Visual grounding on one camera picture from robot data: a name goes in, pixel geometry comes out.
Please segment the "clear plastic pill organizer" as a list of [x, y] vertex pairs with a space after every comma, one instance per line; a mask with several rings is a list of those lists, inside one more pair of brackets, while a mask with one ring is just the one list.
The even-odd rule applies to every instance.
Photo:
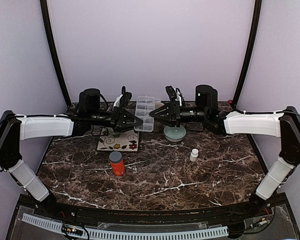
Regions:
[[155, 109], [153, 96], [138, 96], [136, 100], [135, 116], [143, 120], [142, 125], [134, 127], [136, 132], [152, 132], [154, 130], [154, 118], [149, 115]]

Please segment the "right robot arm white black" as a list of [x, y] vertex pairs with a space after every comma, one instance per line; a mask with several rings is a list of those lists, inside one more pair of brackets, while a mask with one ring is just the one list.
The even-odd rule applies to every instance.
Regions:
[[256, 217], [264, 210], [264, 201], [300, 164], [300, 114], [296, 108], [288, 106], [284, 110], [268, 112], [221, 111], [218, 109], [217, 90], [203, 84], [196, 86], [195, 106], [189, 107], [184, 105], [178, 88], [166, 86], [165, 89], [169, 102], [151, 111], [150, 116], [166, 126], [199, 122], [215, 135], [265, 135], [281, 140], [278, 159], [256, 188], [256, 198], [245, 205], [245, 213]]

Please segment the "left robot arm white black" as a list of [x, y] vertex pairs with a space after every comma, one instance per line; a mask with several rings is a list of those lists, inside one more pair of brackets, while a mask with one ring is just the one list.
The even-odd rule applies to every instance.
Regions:
[[110, 128], [115, 133], [133, 130], [143, 120], [126, 110], [132, 93], [122, 87], [112, 109], [101, 108], [105, 98], [97, 88], [79, 94], [74, 113], [54, 115], [21, 115], [6, 110], [0, 118], [0, 172], [8, 172], [14, 180], [41, 203], [41, 210], [50, 218], [57, 218], [60, 206], [53, 194], [25, 163], [20, 153], [20, 142], [46, 137], [77, 137], [93, 126]]

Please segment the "cream ceramic mug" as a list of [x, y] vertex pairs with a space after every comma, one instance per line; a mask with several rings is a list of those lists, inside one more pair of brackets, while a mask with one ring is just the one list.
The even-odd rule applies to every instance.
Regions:
[[[164, 106], [165, 104], [161, 101], [156, 101], [155, 102], [155, 106], [154, 106], [154, 109], [158, 109], [162, 106]], [[153, 132], [154, 133], [159, 133], [160, 131], [162, 131], [164, 129], [165, 125], [158, 122], [157, 120], [154, 121], [154, 125], [153, 125]]]

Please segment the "celadon bowl on tray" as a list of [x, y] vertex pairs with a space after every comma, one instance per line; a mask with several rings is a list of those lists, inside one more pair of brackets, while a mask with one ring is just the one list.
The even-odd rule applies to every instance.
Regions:
[[121, 136], [120, 132], [114, 132], [112, 128], [105, 127], [102, 129], [102, 135], [106, 137], [119, 138]]

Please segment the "square floral ceramic tray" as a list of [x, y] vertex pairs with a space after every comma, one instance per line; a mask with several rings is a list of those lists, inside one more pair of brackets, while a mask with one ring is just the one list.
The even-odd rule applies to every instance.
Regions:
[[121, 132], [120, 137], [114, 138], [111, 136], [102, 135], [103, 129], [100, 132], [96, 150], [103, 152], [137, 152], [139, 147], [139, 132], [129, 130]]

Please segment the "celadon bowl on table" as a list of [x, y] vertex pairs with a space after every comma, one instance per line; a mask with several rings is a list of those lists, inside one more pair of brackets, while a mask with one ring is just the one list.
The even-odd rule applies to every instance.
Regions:
[[183, 140], [187, 134], [187, 130], [182, 125], [180, 127], [165, 126], [163, 133], [168, 141], [177, 143]]

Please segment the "orange bottle grey cap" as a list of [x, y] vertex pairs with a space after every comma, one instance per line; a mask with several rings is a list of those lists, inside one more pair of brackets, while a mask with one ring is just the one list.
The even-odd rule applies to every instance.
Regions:
[[125, 165], [122, 154], [119, 151], [112, 151], [109, 154], [109, 160], [113, 173], [116, 176], [122, 176], [125, 172]]

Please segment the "small white pill bottle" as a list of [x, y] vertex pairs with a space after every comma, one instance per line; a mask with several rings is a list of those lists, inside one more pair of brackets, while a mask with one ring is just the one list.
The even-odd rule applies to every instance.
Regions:
[[189, 156], [189, 160], [191, 162], [195, 162], [197, 160], [197, 158], [198, 158], [198, 155], [199, 155], [199, 150], [196, 149], [196, 148], [193, 148], [191, 150], [191, 153], [190, 153], [190, 156]]

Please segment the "small circuit board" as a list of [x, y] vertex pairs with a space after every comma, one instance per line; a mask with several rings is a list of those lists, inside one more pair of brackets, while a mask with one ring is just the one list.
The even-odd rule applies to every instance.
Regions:
[[83, 235], [83, 231], [80, 228], [78, 228], [76, 226], [68, 225], [68, 224], [64, 224], [61, 227], [61, 231], [67, 235], [69, 235], [69, 234], [73, 234], [73, 235], [77, 235], [77, 236]]

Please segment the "black front table rail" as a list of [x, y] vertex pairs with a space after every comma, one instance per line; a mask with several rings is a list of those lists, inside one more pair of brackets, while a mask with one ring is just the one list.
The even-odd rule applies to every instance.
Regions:
[[67, 220], [84, 224], [97, 222], [123, 223], [123, 224], [172, 224], [195, 221], [212, 221], [213, 223], [238, 222], [251, 217], [244, 208], [247, 203], [229, 206], [206, 207], [188, 210], [155, 210], [132, 211], [113, 210], [92, 207], [75, 206], [54, 202], [47, 206], [49, 213], [60, 213]]

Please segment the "left black frame post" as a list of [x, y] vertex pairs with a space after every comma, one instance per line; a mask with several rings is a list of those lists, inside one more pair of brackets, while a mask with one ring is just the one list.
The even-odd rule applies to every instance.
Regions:
[[50, 14], [49, 14], [48, 1], [40, 0], [39, 2], [40, 2], [41, 15], [43, 19], [45, 35], [46, 35], [53, 67], [56, 73], [58, 85], [60, 87], [64, 102], [66, 106], [69, 107], [72, 104], [72, 101], [66, 86], [66, 81], [62, 72], [59, 56], [57, 53], [57, 48], [54, 40], [54, 34], [53, 34], [53, 29], [52, 29]]

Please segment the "black frame post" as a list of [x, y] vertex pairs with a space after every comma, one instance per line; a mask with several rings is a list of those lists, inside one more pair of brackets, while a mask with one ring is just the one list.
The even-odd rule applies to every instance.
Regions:
[[237, 106], [237, 104], [239, 102], [239, 99], [240, 99], [240, 96], [241, 96], [241, 93], [242, 93], [242, 90], [243, 90], [243, 87], [245, 84], [245, 80], [247, 77], [248, 69], [250, 66], [250, 62], [251, 62], [251, 58], [252, 58], [252, 54], [253, 54], [253, 50], [254, 50], [254, 45], [255, 45], [255, 40], [256, 40], [256, 36], [257, 36], [257, 31], [258, 31], [258, 25], [259, 25], [259, 20], [260, 20], [260, 15], [261, 15], [261, 8], [262, 8], [262, 0], [255, 0], [252, 20], [251, 20], [251, 27], [250, 27], [249, 37], [248, 37], [248, 41], [247, 41], [247, 47], [246, 47], [239, 79], [238, 79], [237, 86], [235, 89], [235, 93], [234, 93], [234, 96], [232, 99], [232, 103], [235, 107]]
[[40, 0], [39, 2], [40, 2], [41, 15], [43, 19], [45, 35], [46, 35], [53, 67], [56, 73], [58, 85], [60, 87], [64, 102], [66, 106], [69, 107], [72, 104], [72, 101], [66, 86], [66, 81], [62, 72], [59, 56], [57, 53], [57, 48], [54, 40], [54, 34], [53, 34], [53, 29], [52, 29], [50, 14], [49, 14], [48, 1]]

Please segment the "right black frame post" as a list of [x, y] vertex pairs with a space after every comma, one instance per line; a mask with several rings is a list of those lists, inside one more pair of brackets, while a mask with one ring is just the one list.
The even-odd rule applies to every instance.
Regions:
[[248, 69], [250, 66], [250, 62], [251, 62], [251, 58], [252, 58], [252, 54], [253, 54], [253, 50], [254, 50], [254, 45], [255, 45], [255, 40], [256, 40], [256, 36], [257, 36], [257, 31], [258, 31], [258, 25], [259, 25], [259, 20], [260, 20], [260, 15], [261, 15], [261, 8], [262, 8], [262, 0], [255, 0], [252, 20], [251, 20], [251, 27], [250, 27], [249, 37], [248, 37], [248, 41], [247, 41], [247, 47], [246, 47], [239, 79], [238, 79], [237, 86], [235, 89], [235, 93], [234, 93], [234, 96], [232, 99], [232, 103], [235, 107], [237, 106], [237, 104], [239, 102], [239, 99], [240, 99], [240, 96], [241, 96], [241, 93], [242, 93], [242, 90], [243, 90], [243, 87], [245, 84], [245, 80], [247, 77]]

